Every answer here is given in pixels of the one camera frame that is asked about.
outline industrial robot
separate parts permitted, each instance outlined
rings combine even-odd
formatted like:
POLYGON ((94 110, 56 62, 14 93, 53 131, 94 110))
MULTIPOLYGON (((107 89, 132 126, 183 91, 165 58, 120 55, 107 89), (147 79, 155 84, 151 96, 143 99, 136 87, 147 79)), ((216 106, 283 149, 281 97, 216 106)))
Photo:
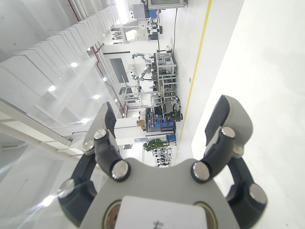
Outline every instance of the industrial robot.
POLYGON ((134 54, 132 55, 132 58, 133 58, 133 59, 136 58, 136 57, 141 57, 141 58, 144 60, 144 62, 145 62, 145 64, 146 64, 146 67, 145 67, 144 71, 141 73, 140 76, 139 76, 139 75, 136 75, 136 74, 132 75, 132 79, 133 79, 133 80, 140 80, 140 81, 143 81, 143 80, 144 80, 144 75, 145 75, 146 73, 151 73, 151 70, 152 70, 151 60, 150 60, 150 59, 146 59, 146 58, 145 58, 145 54, 139 53, 139 52, 136 52, 136 53, 134 53, 134 54))
POLYGON ((123 159, 115 140, 116 118, 105 103, 83 144, 84 155, 58 190, 67 218, 81 229, 246 229, 260 219, 268 199, 242 155, 252 122, 232 97, 222 95, 205 129, 201 160, 155 168, 123 159), (96 164, 109 178, 97 193, 90 181, 96 164), (228 165, 234 185, 227 197, 214 177, 228 165))

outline ceiling light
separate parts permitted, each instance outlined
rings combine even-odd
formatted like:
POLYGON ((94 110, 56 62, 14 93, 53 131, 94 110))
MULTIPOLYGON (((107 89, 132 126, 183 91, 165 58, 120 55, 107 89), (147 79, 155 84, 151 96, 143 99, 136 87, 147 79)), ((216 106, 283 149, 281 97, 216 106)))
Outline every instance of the ceiling light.
POLYGON ((48 90, 49 90, 49 92, 53 92, 55 90, 55 88, 56 87, 54 85, 52 85, 52 86, 50 86, 50 88, 48 90))
POLYGON ((44 206, 44 207, 48 207, 52 201, 54 200, 54 196, 53 195, 50 195, 50 196, 47 196, 42 202, 41 204, 44 206))
POLYGON ((82 123, 86 124, 89 120, 87 118, 84 118, 81 121, 82 121, 82 123))

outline white floor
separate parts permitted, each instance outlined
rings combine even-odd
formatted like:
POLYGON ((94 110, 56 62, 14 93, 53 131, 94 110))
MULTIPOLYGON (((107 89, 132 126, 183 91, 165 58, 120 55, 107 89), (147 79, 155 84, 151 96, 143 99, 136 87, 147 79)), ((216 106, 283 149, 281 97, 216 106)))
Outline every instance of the white floor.
MULTIPOLYGON (((269 199, 256 228, 304 228, 305 0, 245 0, 232 37, 239 5, 229 0, 221 7, 220 2, 226 1, 213 0, 211 5, 182 134, 183 123, 178 125, 177 143, 180 136, 181 141, 176 163, 202 158, 204 129, 218 98, 221 94, 235 97, 254 125, 244 159, 269 199)), ((183 112, 206 4, 207 0, 189 0, 188 8, 178 9, 175 54, 183 112)), ((175 10, 164 12, 161 22, 170 25, 175 10)), ((224 194, 231 178, 224 171, 216 179, 224 194)))

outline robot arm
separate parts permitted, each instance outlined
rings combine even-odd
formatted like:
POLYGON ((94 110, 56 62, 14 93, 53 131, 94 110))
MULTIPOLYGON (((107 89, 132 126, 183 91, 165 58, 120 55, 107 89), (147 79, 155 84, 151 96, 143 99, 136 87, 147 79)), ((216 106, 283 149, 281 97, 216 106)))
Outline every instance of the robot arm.
POLYGON ((145 69, 143 70, 143 72, 141 73, 141 75, 140 76, 136 76, 136 75, 133 75, 133 79, 134 80, 140 80, 140 81, 143 81, 144 80, 144 75, 146 74, 146 73, 150 73, 150 70, 151 70, 151 60, 148 60, 148 59, 146 59, 145 58, 145 54, 143 54, 143 53, 139 53, 139 52, 136 52, 136 53, 134 53, 133 55, 132 55, 132 58, 134 59, 134 58, 136 58, 136 57, 141 57, 143 60, 144 60, 144 62, 145 62, 145 64, 146 64, 146 67, 145 67, 145 69))
MULTIPOLYGON (((253 127, 237 100, 222 95, 218 101, 205 130, 207 153, 202 160, 187 159, 164 169, 144 165, 134 158, 122 159, 115 149, 115 117, 111 112, 109 103, 105 103, 85 137, 85 141, 90 141, 84 144, 85 154, 72 177, 58 191, 62 210, 77 227, 113 229, 118 223, 119 229, 143 228, 137 213, 130 222, 124 221, 130 216, 126 216, 123 208, 130 196, 136 200, 153 199, 159 204, 170 202, 171 207, 177 203, 189 209, 198 206, 204 210, 202 216, 206 217, 206 225, 200 228, 248 229, 262 216, 267 196, 254 183, 242 159, 244 145, 253 127), (96 163, 109 176, 97 194, 90 181, 96 163), (234 180, 226 198, 213 180, 225 165, 229 166, 234 180)), ((146 209, 141 204, 137 208, 146 209)))

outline potted plant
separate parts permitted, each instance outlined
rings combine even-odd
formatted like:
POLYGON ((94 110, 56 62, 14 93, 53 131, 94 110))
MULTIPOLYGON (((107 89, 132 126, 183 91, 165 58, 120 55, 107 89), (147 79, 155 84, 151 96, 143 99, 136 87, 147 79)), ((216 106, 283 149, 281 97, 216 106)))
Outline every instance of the potted plant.
POLYGON ((166 145, 167 145, 166 142, 163 142, 161 141, 161 139, 158 138, 158 139, 153 139, 149 142, 145 142, 143 147, 146 151, 152 151, 154 149, 161 148, 166 145))

